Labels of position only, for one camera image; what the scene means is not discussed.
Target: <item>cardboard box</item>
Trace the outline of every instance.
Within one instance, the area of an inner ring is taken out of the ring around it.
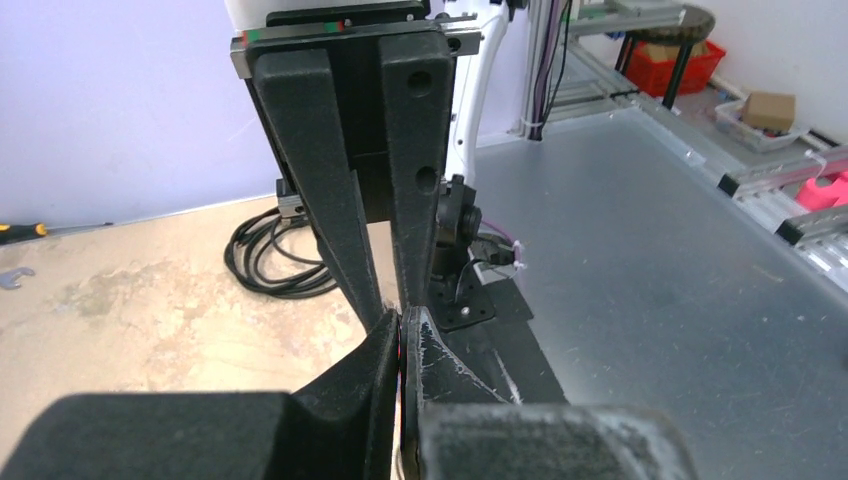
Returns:
[[[680,54],[680,47],[664,47],[662,45],[648,43],[642,47],[642,51],[652,62],[660,63],[677,60],[677,55]],[[708,53],[710,53],[710,48],[707,46],[707,42],[701,42],[692,47],[692,54],[689,58],[700,57]]]
[[[660,63],[668,60],[666,47],[663,47],[662,45],[648,43],[642,47],[642,51],[645,52],[645,55],[647,55],[654,63]]]
[[[754,128],[789,131],[795,123],[795,95],[753,92],[742,108],[742,121]]]
[[[693,57],[700,57],[708,53],[710,53],[710,47],[707,46],[707,42],[697,43],[694,47],[692,47]]]

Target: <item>white wall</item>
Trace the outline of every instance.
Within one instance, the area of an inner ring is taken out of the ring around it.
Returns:
[[[717,19],[710,39],[728,53],[718,73],[744,90],[798,96],[798,117],[848,142],[848,2],[839,0],[695,0]],[[621,42],[581,42],[614,63]]]
[[[526,23],[504,40],[483,134],[520,116]],[[0,223],[127,222],[273,192],[231,33],[221,0],[0,1]]]

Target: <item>screw hole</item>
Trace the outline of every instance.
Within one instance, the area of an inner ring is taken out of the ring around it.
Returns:
[[[432,167],[421,167],[415,174],[415,185],[421,193],[433,193],[436,191],[436,171]]]
[[[448,48],[451,49],[451,52],[458,52],[462,48],[462,41],[456,37],[451,37],[448,39]]]
[[[430,93],[433,87],[433,77],[427,72],[415,72],[406,81],[413,97],[423,97]]]

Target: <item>black mounting plate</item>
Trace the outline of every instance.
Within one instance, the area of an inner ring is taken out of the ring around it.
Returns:
[[[404,22],[407,21],[407,15],[412,15],[414,20],[423,20],[429,14],[429,0],[404,0],[391,3],[272,12],[265,17],[265,24],[268,27],[278,27],[348,20],[351,25],[373,25],[375,23]]]
[[[455,282],[430,282],[430,305],[433,319],[442,331],[458,330],[494,318],[495,305],[486,287],[473,272],[464,275],[458,299]],[[467,307],[467,315],[462,309]]]

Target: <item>screwdriver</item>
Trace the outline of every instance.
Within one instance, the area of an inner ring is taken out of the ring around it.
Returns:
[[[56,235],[59,233],[70,233],[76,231],[90,230],[99,227],[108,227],[110,225],[112,225],[111,222],[101,223],[98,225],[85,225],[80,227],[51,228],[49,233],[51,235]],[[47,236],[47,233],[47,227],[43,223],[36,223],[34,225],[0,224],[0,245],[9,245],[12,243],[23,242],[25,240],[34,240],[36,238]]]
[[[3,225],[0,224],[0,245],[23,242],[47,235],[47,227],[43,223],[35,225]]]

